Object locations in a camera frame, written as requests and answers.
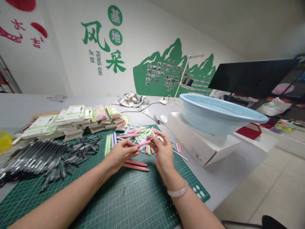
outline hand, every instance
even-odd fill
[[[103,160],[110,167],[111,174],[116,173],[124,162],[141,153],[137,144],[132,143],[129,139],[118,142]]]
[[[156,136],[148,136],[147,140],[151,140],[150,147],[157,155],[156,165],[162,180],[167,188],[171,191],[177,191],[184,187],[184,179],[176,171],[174,166],[173,146],[168,137],[162,132],[155,131],[155,134],[161,136],[161,141]]]

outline bracelet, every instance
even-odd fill
[[[167,193],[171,196],[171,197],[180,197],[183,196],[186,191],[188,190],[188,182],[186,180],[184,180],[184,187],[182,189],[180,189],[179,191],[169,191],[167,190]]]

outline gray cloth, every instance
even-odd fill
[[[64,102],[66,97],[66,95],[54,95],[52,97],[47,97],[47,99],[55,102]]]
[[[149,104],[150,99],[143,95],[138,95],[133,92],[124,94],[123,97],[118,98],[120,104],[126,107],[137,108],[142,104]]]

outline light blue plastic basin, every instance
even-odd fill
[[[203,95],[181,94],[182,114],[195,128],[215,135],[234,133],[249,122],[266,123],[268,117],[249,108]]]

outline black pen pile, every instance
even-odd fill
[[[44,174],[45,179],[40,191],[48,184],[64,180],[67,174],[98,152],[101,138],[92,135],[79,138],[69,145],[60,141],[37,140],[18,149],[0,168],[0,187],[7,182],[31,179]]]

